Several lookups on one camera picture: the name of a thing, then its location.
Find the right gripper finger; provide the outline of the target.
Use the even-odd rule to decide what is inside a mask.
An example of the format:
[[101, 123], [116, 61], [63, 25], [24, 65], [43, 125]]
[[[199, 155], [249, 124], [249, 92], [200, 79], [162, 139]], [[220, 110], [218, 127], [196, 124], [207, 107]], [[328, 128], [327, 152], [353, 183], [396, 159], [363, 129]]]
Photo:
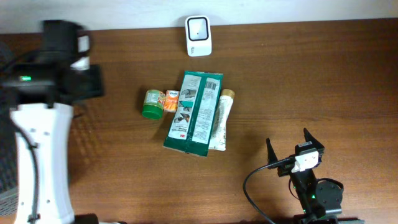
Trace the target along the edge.
[[303, 133], [304, 133], [304, 138], [306, 142], [311, 142], [315, 148], [317, 149], [323, 149], [323, 144], [321, 144], [317, 139], [315, 139], [310, 132], [308, 131], [307, 128], [303, 129]]
[[278, 158], [275, 154], [275, 151], [271, 144], [271, 140], [269, 138], [266, 139], [266, 147], [267, 147], [267, 168], [273, 169], [275, 163], [278, 161]]

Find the white tube gold cap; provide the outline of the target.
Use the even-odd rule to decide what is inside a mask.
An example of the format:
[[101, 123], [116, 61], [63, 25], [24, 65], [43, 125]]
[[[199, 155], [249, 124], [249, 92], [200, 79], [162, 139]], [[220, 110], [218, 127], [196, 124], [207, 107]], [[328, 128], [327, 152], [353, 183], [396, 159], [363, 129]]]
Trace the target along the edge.
[[221, 91], [213, 122], [209, 150], [226, 150], [226, 123], [234, 102], [234, 97], [235, 92], [233, 90], [224, 89]]

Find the green white 3M bag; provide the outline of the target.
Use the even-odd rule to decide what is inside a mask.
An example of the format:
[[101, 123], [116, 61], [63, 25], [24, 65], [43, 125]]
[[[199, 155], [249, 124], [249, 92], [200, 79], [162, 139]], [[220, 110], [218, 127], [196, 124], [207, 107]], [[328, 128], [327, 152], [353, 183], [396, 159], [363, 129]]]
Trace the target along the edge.
[[208, 155], [223, 74], [184, 71], [177, 110], [163, 147], [200, 157]]

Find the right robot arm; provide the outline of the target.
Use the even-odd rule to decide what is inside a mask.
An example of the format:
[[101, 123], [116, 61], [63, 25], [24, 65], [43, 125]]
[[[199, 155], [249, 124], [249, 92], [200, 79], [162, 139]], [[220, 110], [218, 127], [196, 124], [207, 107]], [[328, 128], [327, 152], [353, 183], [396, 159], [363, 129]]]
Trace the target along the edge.
[[344, 185], [330, 178], [317, 178], [314, 168], [322, 162], [325, 147], [305, 128], [305, 142], [295, 146], [295, 153], [279, 160], [266, 139], [269, 169], [277, 169], [279, 177], [289, 176], [295, 187], [303, 213], [293, 217], [294, 223], [364, 223], [358, 218], [339, 219], [343, 213]]

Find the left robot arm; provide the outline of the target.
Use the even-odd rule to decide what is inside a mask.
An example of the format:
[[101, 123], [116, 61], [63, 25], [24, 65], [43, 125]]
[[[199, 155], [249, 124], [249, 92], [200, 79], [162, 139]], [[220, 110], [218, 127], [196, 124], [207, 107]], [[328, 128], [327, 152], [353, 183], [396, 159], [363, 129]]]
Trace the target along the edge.
[[90, 63], [91, 37], [64, 20], [42, 23], [42, 45], [1, 68], [9, 105], [4, 118], [16, 135], [16, 223], [97, 222], [75, 215], [68, 188], [68, 135], [74, 104], [102, 97], [100, 66]]

